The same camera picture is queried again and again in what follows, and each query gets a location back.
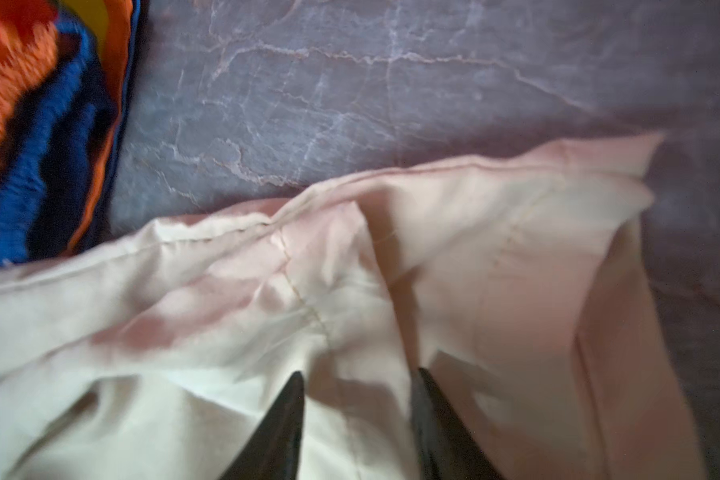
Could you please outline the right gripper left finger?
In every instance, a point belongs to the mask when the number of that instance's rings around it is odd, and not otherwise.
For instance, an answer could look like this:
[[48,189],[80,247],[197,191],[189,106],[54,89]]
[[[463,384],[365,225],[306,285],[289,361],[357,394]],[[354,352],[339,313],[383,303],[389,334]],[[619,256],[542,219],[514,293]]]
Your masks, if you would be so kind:
[[304,377],[301,372],[294,372],[220,479],[296,479],[304,409]]

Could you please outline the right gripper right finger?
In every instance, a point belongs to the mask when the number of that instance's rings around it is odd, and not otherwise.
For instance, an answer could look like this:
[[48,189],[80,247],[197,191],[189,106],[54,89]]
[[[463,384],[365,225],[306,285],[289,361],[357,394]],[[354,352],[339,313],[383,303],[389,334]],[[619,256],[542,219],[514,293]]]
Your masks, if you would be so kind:
[[477,445],[428,370],[412,380],[411,426],[420,478],[503,479]]

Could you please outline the beige shorts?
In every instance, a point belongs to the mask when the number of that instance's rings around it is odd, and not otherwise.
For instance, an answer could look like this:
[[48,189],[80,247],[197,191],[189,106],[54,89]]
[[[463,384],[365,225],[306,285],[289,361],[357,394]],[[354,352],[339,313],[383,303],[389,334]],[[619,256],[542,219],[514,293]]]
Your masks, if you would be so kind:
[[433,376],[506,479],[702,479],[641,261],[658,134],[361,172],[0,270],[0,479],[417,479]]

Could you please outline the rainbow striped shorts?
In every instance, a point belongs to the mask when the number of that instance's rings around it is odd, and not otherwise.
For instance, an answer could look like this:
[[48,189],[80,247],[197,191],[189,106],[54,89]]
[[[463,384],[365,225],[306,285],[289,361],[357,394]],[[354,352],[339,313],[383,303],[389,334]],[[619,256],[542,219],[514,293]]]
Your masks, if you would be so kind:
[[145,14],[141,1],[0,1],[0,267],[94,244]]

